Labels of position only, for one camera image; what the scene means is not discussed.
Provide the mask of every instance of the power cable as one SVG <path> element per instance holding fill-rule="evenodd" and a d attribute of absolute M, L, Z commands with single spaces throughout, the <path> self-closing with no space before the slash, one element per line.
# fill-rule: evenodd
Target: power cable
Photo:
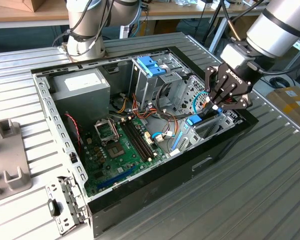
<path fill-rule="evenodd" d="M 200 20 L 199 20 L 199 22 L 198 22 L 198 25 L 195 27 L 195 31 L 194 31 L 194 35 L 193 35 L 194 38 L 195 38 L 196 32 L 198 31 L 198 28 L 199 28 L 199 26 L 200 26 L 200 23 L 201 23 L 201 20 L 202 20 L 202 16 L 203 16 L 203 13 L 204 13 L 204 10 L 205 10 L 205 6 L 206 6 L 206 4 L 205 4 L 204 7 L 203 7 L 203 10 L 202 10 L 201 17 L 200 17 Z"/>

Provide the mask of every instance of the aluminum table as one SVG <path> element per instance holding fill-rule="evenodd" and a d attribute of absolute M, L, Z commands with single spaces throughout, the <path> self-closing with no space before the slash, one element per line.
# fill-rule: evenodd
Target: aluminum table
<path fill-rule="evenodd" d="M 106 41 L 109 54 L 177 46 L 198 66 L 218 60 L 182 33 Z M 0 240 L 59 239 L 44 186 L 69 174 L 44 119 L 30 69 L 69 62 L 56 48 L 0 53 L 0 119 L 21 124 L 33 186 L 0 201 Z M 101 240 L 300 239 L 300 128 L 258 93 L 259 123 L 202 174 L 99 237 Z M 87 224 L 64 239 L 92 239 Z"/>

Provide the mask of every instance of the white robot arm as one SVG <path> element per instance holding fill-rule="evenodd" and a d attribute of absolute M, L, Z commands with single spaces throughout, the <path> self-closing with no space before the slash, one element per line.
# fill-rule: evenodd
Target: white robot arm
<path fill-rule="evenodd" d="M 102 28 L 133 24 L 141 14 L 141 0 L 68 0 L 66 6 L 70 21 L 67 52 L 76 61 L 103 57 Z"/>

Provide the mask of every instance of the cardboard box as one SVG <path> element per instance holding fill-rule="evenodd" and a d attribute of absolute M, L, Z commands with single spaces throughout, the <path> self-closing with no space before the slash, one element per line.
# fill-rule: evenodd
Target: cardboard box
<path fill-rule="evenodd" d="M 35 12 L 45 0 L 0 0 L 0 6 Z"/>
<path fill-rule="evenodd" d="M 293 86 L 276 89 L 266 98 L 300 126 L 300 88 Z"/>

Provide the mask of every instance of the cable connector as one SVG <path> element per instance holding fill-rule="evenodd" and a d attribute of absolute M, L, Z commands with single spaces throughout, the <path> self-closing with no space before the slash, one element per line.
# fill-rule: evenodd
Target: cable connector
<path fill-rule="evenodd" d="M 158 136 L 155 137 L 155 140 L 159 143 L 164 141 L 162 134 L 159 134 Z"/>
<path fill-rule="evenodd" d="M 168 137 L 172 136 L 173 135 L 173 132 L 172 131 L 167 131 L 166 134 Z"/>

